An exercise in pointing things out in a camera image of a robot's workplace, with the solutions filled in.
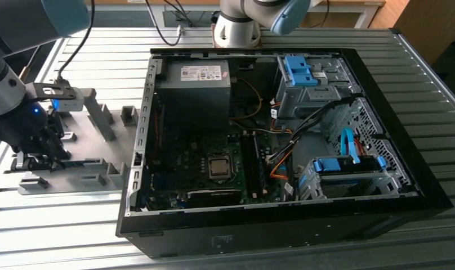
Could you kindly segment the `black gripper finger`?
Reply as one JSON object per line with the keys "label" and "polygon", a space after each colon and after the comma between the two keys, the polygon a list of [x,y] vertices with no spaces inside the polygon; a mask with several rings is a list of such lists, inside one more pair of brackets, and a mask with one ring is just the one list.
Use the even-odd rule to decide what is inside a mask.
{"label": "black gripper finger", "polygon": [[32,154],[32,170],[52,170],[53,159],[48,154]]}
{"label": "black gripper finger", "polygon": [[47,132],[45,144],[45,151],[52,164],[52,169],[65,169],[67,165],[64,160],[69,160],[71,153],[64,149],[61,139],[56,133]]}

